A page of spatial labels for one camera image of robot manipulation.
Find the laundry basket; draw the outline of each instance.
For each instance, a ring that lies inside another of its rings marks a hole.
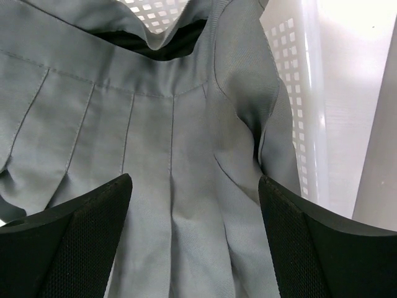
[[[187,0],[119,0],[153,33],[175,21]],[[328,207],[328,161],[316,0],[269,1],[261,24],[269,40],[280,78],[285,82],[293,114],[293,145],[301,194]]]

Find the pleat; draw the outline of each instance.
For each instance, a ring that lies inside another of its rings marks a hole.
[[[132,102],[131,93],[94,87],[67,174],[50,206],[85,194],[121,174]]]
[[[47,69],[0,53],[0,173]]]
[[[85,81],[48,72],[0,179],[6,201],[28,215],[47,206],[69,165],[91,93]]]
[[[172,98],[136,94],[123,168],[133,192],[109,297],[169,297],[171,134]]]
[[[203,88],[175,100],[172,288],[176,297],[236,297]]]

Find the clothing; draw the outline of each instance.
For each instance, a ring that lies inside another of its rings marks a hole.
[[[192,0],[153,35],[110,0],[0,0],[0,196],[39,212],[128,173],[109,297],[278,297],[262,173],[298,193],[292,115],[256,0]],[[169,61],[152,50],[207,23]]]

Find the white laundry basket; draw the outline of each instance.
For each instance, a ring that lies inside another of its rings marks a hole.
[[[119,0],[154,33],[175,21],[187,0]],[[269,1],[261,24],[269,40],[293,113],[303,197],[328,208],[328,161],[323,71],[316,0]]]

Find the gray fabric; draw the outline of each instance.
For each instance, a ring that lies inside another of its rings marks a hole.
[[[0,0],[0,196],[33,214],[129,173],[109,297],[279,296],[257,185],[299,182],[261,13],[191,1],[155,36],[115,1]],[[159,48],[203,16],[194,52],[171,61],[89,34]]]

